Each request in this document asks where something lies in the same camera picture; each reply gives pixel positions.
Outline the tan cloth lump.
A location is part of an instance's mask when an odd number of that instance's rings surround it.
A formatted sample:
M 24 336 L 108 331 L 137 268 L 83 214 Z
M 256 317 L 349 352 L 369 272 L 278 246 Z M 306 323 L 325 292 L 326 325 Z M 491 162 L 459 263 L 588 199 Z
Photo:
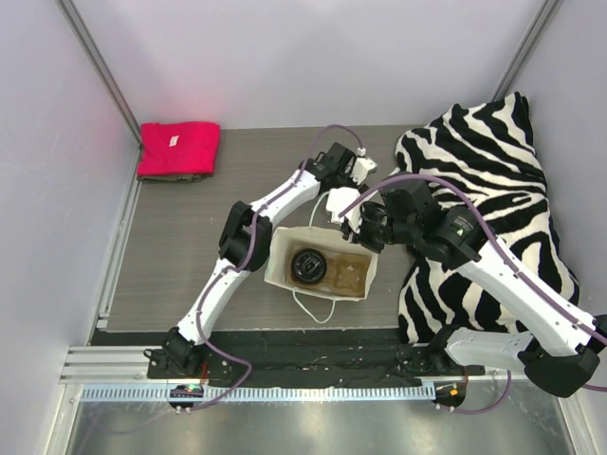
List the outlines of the tan cloth lump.
M 352 296 L 361 294 L 364 291 L 366 276 L 371 263 L 371 259 L 368 256 L 323 251 L 320 251 L 320 253 L 327 260 L 327 272 L 320 282 L 316 284 L 296 282 L 291 276 L 289 265 L 290 282 L 302 285 L 308 289 L 326 286 L 333 292 L 344 291 L 347 295 Z

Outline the printed paper gift bag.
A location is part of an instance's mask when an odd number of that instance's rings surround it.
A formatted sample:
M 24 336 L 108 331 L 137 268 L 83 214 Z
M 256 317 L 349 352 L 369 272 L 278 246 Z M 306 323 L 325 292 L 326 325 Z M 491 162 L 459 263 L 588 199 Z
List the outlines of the printed paper gift bag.
M 290 292 L 292 299 L 316 323 L 333 317 L 339 301 L 362 301 L 377 274 L 378 255 L 350 244 L 332 228 L 313 225 L 321 203 L 332 209 L 336 190 L 322 193 L 305 227 L 278 227 L 270 245 L 264 281 Z M 300 300 L 305 295 L 329 300 L 328 315 L 317 318 Z

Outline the black plastic cup lid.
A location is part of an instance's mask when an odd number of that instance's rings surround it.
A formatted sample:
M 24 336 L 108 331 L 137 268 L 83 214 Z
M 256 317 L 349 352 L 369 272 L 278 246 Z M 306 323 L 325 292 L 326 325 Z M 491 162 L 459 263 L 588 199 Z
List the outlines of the black plastic cup lid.
M 290 271 L 296 282 L 316 284 L 326 275 L 327 260 L 317 249 L 300 249 L 291 260 Z

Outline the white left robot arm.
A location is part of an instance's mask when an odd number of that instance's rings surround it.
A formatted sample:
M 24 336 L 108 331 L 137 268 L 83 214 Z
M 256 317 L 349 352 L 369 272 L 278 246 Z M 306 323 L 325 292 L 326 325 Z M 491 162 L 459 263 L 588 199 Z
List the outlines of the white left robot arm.
M 162 340 L 150 364 L 171 376 L 190 378 L 203 365 L 214 324 L 240 284 L 265 264 L 274 229 L 301 205 L 324 192 L 359 191 L 377 163 L 362 147 L 352 151 L 334 143 L 326 153 L 308 158 L 278 188 L 252 202 L 238 201 L 219 238 L 218 258 L 209 280 L 186 315 Z

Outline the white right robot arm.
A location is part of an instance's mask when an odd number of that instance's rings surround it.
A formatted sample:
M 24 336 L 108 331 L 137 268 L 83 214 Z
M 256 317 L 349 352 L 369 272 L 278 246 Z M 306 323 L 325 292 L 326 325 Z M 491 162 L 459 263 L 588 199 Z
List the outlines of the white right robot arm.
M 428 345 L 434 371 L 473 365 L 520 372 L 562 398 L 589 388 L 606 347 L 606 318 L 579 309 L 531 273 L 452 183 L 399 173 L 365 192 L 350 190 L 332 215 L 346 241 L 375 253 L 413 246 L 480 286 L 526 328 L 507 334 L 450 324 Z

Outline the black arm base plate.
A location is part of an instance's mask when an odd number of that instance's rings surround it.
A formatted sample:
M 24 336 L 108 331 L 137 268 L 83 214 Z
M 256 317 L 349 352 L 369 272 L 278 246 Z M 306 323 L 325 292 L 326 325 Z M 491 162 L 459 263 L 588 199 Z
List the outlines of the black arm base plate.
M 193 377 L 171 376 L 152 366 L 160 347 L 144 352 L 149 378 L 205 378 L 215 387 L 385 388 L 485 372 L 480 366 L 458 366 L 424 345 L 404 344 L 395 328 L 216 332 Z

